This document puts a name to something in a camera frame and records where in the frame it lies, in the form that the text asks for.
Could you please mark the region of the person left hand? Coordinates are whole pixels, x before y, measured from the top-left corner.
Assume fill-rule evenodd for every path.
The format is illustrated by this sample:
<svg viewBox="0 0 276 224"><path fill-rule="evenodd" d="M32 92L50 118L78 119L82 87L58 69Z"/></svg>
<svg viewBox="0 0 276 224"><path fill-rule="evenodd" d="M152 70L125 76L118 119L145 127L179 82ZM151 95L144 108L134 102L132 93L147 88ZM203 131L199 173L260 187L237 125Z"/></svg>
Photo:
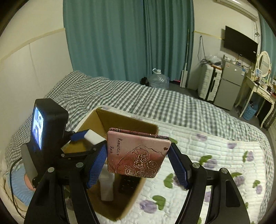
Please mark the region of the person left hand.
<svg viewBox="0 0 276 224"><path fill-rule="evenodd" d="M25 185L27 186L27 188L31 191L35 191L36 189L33 187L31 181L29 180L27 174L24 175L24 181L25 181Z"/></svg>

